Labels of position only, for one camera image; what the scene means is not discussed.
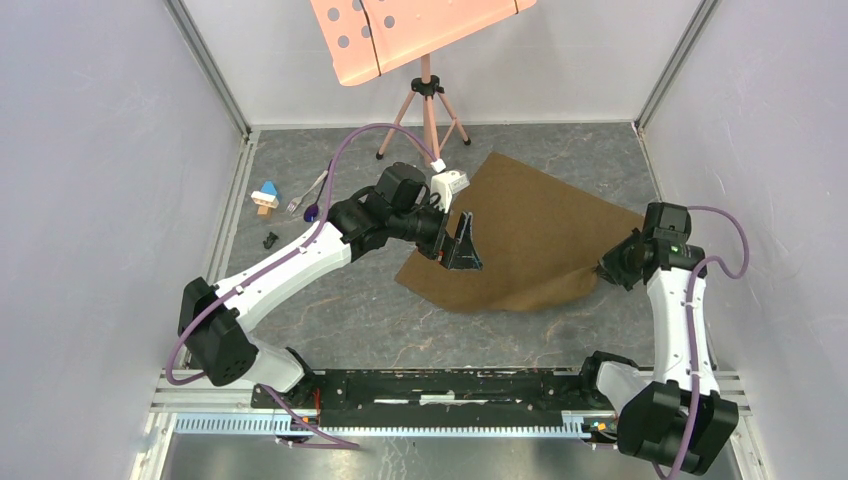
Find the brown cloth napkin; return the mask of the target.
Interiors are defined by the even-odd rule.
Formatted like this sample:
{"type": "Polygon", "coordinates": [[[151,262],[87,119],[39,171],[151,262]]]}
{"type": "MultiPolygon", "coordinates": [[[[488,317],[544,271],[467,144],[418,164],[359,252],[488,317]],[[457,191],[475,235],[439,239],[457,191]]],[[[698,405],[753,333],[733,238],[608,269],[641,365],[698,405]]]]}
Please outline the brown cloth napkin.
{"type": "Polygon", "coordinates": [[[530,312],[581,299],[597,285],[601,257],[643,223],[500,153],[487,157],[454,206],[473,215],[482,270],[447,270],[413,252],[395,280],[455,313],[530,312]]]}

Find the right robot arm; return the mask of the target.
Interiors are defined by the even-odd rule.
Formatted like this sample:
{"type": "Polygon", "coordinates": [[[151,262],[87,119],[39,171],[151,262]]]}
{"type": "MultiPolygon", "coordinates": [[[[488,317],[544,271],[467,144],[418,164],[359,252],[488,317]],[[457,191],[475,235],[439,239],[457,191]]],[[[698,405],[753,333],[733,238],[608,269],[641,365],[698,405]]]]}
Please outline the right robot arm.
{"type": "Polygon", "coordinates": [[[652,379],[641,377],[633,361],[596,351],[584,361],[577,382],[585,405],[613,407],[618,451],[650,462],[661,479],[705,474],[739,422],[738,405],[722,397],[714,376],[703,303],[708,264],[741,278],[749,266],[749,243],[739,221],[727,214],[743,248],[742,264],[732,271],[721,257],[690,244],[694,210],[650,203],[642,227],[596,268],[601,279],[625,290],[644,283],[655,337],[652,379]]]}

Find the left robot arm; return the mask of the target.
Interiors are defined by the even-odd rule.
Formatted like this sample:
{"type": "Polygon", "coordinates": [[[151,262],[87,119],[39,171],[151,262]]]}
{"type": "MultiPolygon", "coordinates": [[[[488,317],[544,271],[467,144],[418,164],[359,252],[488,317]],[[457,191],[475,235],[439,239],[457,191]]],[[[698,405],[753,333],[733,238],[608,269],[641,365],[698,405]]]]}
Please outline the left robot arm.
{"type": "Polygon", "coordinates": [[[460,214],[455,233],[447,230],[451,203],[469,184],[460,170],[427,179],[412,165],[391,165],[376,184],[334,203],[323,222],[263,261],[215,284],[201,277],[190,281],[182,295],[179,347],[199,365],[198,376],[215,387],[247,379],[274,389],[290,407],[306,405],[314,381],[304,361],[290,348],[255,339],[253,330],[310,283],[391,239],[414,244],[445,269],[481,270],[472,213],[460,214]]]}

